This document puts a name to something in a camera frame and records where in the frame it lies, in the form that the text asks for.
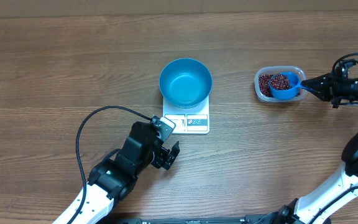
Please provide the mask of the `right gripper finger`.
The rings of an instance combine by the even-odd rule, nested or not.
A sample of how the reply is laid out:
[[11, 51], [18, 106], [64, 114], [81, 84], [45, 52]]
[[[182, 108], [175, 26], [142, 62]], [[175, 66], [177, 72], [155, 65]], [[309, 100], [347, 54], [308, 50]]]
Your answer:
[[317, 98], [319, 98], [321, 101], [331, 101], [332, 100], [332, 94], [330, 93], [329, 90], [313, 90], [313, 89], [308, 89], [308, 91], [310, 93], [312, 93], [314, 96], [316, 96]]
[[328, 90], [331, 84], [332, 73], [301, 81], [301, 87], [306, 90]]

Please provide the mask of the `blue plastic scoop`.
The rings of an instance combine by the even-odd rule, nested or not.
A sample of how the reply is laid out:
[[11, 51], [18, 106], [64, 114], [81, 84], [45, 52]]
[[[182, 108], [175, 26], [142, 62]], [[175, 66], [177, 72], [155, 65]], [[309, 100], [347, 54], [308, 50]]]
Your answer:
[[279, 100], [289, 100], [294, 98], [297, 94], [299, 94], [300, 90], [306, 90], [301, 87], [300, 77], [293, 72], [282, 72], [282, 74], [286, 75], [290, 81], [291, 88], [288, 90], [274, 90], [270, 86], [271, 94], [274, 98]]

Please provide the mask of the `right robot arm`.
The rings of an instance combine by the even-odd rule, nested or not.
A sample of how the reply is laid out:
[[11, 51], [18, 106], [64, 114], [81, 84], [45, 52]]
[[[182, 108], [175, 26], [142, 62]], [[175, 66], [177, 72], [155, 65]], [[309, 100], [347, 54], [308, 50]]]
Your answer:
[[[304, 89], [333, 108], [358, 105], [358, 77], [349, 78], [349, 69], [358, 65], [357, 53], [337, 59], [332, 70], [316, 78], [295, 80], [293, 88]], [[339, 168], [308, 195], [294, 199], [259, 223], [330, 223], [330, 216], [358, 197], [358, 133], [346, 144]]]

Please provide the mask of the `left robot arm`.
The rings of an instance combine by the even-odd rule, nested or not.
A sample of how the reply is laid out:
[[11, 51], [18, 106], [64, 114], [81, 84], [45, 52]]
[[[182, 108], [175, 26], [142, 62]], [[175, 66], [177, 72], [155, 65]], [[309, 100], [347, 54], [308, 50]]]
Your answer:
[[148, 165], [168, 170], [180, 152], [178, 142], [171, 149], [163, 147], [174, 129], [175, 123], [165, 117], [134, 123], [122, 149], [91, 170], [85, 188], [53, 224], [97, 223], [129, 195]]

